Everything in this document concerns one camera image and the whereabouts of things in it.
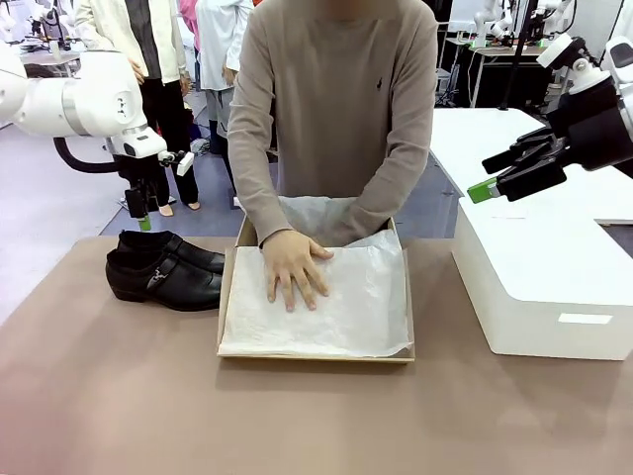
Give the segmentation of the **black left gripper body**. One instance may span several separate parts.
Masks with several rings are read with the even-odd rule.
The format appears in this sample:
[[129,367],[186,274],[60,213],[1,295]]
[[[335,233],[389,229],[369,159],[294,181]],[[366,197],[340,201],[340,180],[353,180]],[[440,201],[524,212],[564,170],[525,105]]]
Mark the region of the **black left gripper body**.
[[154,181],[167,180],[164,167],[155,155],[145,158],[134,158],[126,155],[115,155],[119,165],[119,176],[127,179],[132,187],[139,187],[148,196],[148,184]]

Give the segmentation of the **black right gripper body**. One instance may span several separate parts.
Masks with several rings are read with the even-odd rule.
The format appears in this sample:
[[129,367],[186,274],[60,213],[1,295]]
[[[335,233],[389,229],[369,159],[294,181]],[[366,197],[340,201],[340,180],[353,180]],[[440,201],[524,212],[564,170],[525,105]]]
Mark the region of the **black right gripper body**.
[[610,75],[587,90],[563,94],[547,114],[554,136],[563,142],[557,155],[562,167],[586,171],[632,158],[632,125],[623,118],[623,101]]

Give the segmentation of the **person's right hand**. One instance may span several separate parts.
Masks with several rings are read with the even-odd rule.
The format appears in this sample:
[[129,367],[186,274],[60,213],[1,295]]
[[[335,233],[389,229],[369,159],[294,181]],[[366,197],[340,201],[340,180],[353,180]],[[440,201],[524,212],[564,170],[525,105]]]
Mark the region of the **person's right hand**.
[[261,244],[265,262],[266,295],[268,301],[276,301],[281,294],[287,312],[296,308],[295,290],[313,311],[317,307],[317,295],[329,293],[325,278],[316,265],[317,260],[329,260],[333,253],[320,246],[310,237],[297,231],[282,230],[268,237]]

